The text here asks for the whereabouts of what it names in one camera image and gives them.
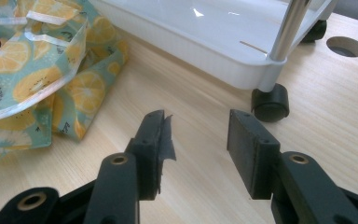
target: white plastic cart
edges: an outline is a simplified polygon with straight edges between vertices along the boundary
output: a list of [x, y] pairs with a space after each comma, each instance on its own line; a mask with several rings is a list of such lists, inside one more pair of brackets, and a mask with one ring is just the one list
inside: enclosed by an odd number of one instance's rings
[[289, 113], [276, 80], [287, 55], [337, 0], [92, 0], [119, 28], [233, 87], [264, 121]]

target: table hole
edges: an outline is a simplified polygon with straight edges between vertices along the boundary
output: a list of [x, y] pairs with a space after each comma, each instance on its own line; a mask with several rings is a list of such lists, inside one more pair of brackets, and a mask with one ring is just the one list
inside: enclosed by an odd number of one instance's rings
[[334, 36], [327, 40], [327, 47], [336, 54], [356, 58], [358, 57], [358, 41], [345, 36]]

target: black plastic bracket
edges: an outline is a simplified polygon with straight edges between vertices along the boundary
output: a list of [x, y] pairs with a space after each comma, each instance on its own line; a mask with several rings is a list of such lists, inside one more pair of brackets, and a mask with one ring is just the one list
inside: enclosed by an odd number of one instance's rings
[[166, 159], [175, 160], [171, 117], [158, 110], [145, 116], [125, 152], [103, 160], [96, 180], [61, 198], [56, 189], [28, 189], [0, 211], [0, 223], [139, 223], [139, 201], [156, 198]]
[[277, 223], [358, 223], [358, 195], [322, 167], [280, 143], [252, 115], [230, 111], [227, 150], [253, 199], [270, 199]]

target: light wood surface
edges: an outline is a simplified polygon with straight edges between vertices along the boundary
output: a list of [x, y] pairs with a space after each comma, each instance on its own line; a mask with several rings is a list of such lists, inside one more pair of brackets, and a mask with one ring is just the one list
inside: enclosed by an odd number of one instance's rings
[[[336, 184], [358, 193], [358, 58], [332, 52], [325, 44], [332, 36], [358, 40], [358, 21], [332, 15], [324, 39], [292, 52], [278, 80], [289, 90], [291, 113], [265, 126], [281, 151], [312, 156]], [[274, 223], [270, 201], [250, 199], [226, 150], [229, 109], [249, 112], [251, 91], [127, 38], [131, 59], [82, 142], [55, 135], [51, 147], [0, 160], [0, 209], [29, 188], [63, 195], [90, 182], [145, 114], [164, 109], [173, 115], [177, 161], [164, 163], [157, 199], [141, 202], [141, 223]]]

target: metal bolt hole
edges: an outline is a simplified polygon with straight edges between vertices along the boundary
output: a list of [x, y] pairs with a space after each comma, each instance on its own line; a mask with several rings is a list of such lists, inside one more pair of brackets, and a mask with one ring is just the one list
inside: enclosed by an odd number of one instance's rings
[[42, 204], [48, 196], [45, 192], [40, 191], [37, 193], [30, 194], [23, 198], [18, 204], [17, 208], [21, 211], [29, 211], [38, 207]]
[[299, 164], [307, 164], [309, 162], [307, 158], [300, 155], [291, 155], [290, 160]]
[[121, 165], [121, 164], [124, 164], [124, 163], [126, 163], [127, 162], [127, 157], [125, 157], [125, 156], [118, 156], [118, 157], [114, 157], [113, 159], [112, 159], [112, 164], [114, 164], [114, 165]]

